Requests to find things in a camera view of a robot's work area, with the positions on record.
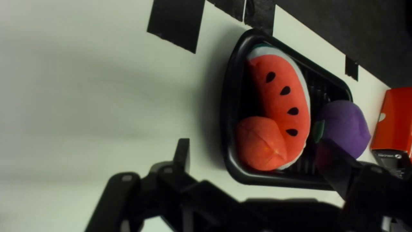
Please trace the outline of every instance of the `watermelon plush toy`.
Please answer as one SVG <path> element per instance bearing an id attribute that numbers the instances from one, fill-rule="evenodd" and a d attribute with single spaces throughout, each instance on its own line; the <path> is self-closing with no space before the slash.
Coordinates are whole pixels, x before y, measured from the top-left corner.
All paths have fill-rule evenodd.
<path id="1" fill-rule="evenodd" d="M 248 166 L 268 171 L 294 164 L 311 130 L 311 99 L 298 64 L 272 46 L 255 48 L 248 58 L 263 115 L 237 125 L 237 151 Z"/>

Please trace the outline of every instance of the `orange object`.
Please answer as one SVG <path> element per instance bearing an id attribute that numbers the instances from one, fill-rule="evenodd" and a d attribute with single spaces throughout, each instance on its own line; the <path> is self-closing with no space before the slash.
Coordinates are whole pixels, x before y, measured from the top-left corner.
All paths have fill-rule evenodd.
<path id="1" fill-rule="evenodd" d="M 376 125 L 372 151 L 403 152 L 412 160 L 412 88 L 387 91 Z"/>
<path id="2" fill-rule="evenodd" d="M 264 115 L 237 126 L 241 160 L 257 170 L 282 169 L 302 155 L 311 129 L 309 94 L 293 59 L 276 48 L 249 55 Z"/>

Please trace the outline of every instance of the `white surface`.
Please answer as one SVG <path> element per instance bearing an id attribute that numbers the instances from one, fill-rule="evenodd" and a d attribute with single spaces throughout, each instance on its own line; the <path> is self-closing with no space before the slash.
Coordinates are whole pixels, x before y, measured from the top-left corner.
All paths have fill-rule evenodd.
<path id="1" fill-rule="evenodd" d="M 146 175 L 173 156 L 182 137 L 191 138 L 191 174 L 239 200 L 317 197 L 340 205 L 334 192 L 244 186 L 222 169 L 220 81 L 248 27 L 206 3 L 195 55 L 146 32 L 151 6 L 152 0 L 0 3 L 0 231 L 84 231 L 112 174 Z M 295 41 L 303 46 L 308 36 Z M 323 48 L 307 55 L 342 68 L 335 51 L 316 54 Z M 360 82 L 336 72 L 374 129 L 385 86 L 363 71 Z M 161 231 L 157 224 L 148 227 Z"/>

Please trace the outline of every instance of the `black plastic bin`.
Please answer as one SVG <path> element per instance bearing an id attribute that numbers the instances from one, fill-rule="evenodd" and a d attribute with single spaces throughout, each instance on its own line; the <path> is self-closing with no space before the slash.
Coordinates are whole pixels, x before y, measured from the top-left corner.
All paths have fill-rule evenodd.
<path id="1" fill-rule="evenodd" d="M 314 166 L 316 143 L 312 137 L 308 138 L 300 158 L 289 169 L 260 173 L 239 161 L 235 139 L 236 125 L 241 119 L 258 115 L 257 94 L 253 93 L 253 85 L 249 82 L 251 79 L 248 77 L 250 72 L 246 66 L 248 54 L 258 44 L 276 46 L 295 59 L 309 88 L 312 122 L 318 119 L 321 108 L 326 103 L 339 99 L 352 102 L 348 85 L 331 72 L 264 32 L 246 31 L 228 62 L 220 106 L 223 156 L 228 171 L 236 180 L 246 184 L 331 189 Z"/>

